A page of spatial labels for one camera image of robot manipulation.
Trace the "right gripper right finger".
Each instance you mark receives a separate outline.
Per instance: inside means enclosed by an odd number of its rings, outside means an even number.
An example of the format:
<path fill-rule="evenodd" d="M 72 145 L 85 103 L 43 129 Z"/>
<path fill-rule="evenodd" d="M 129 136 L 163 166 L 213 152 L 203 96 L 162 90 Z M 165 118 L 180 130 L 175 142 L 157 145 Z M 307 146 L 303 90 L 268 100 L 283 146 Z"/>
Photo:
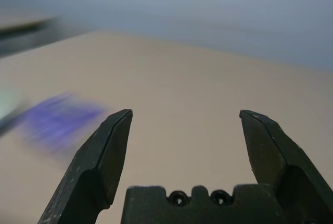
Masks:
<path fill-rule="evenodd" d="M 289 223 L 332 223 L 332 189 L 303 149 L 268 116 L 239 114 L 258 183 L 273 187 Z"/>

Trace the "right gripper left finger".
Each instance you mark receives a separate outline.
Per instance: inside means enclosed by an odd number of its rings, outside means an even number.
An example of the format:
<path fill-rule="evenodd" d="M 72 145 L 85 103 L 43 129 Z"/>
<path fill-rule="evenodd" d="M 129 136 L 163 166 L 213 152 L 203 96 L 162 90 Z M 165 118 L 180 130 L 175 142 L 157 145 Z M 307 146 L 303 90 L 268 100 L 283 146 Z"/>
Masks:
<path fill-rule="evenodd" d="M 112 205 L 122 174 L 133 112 L 107 117 L 76 152 L 39 223 L 95 223 Z"/>

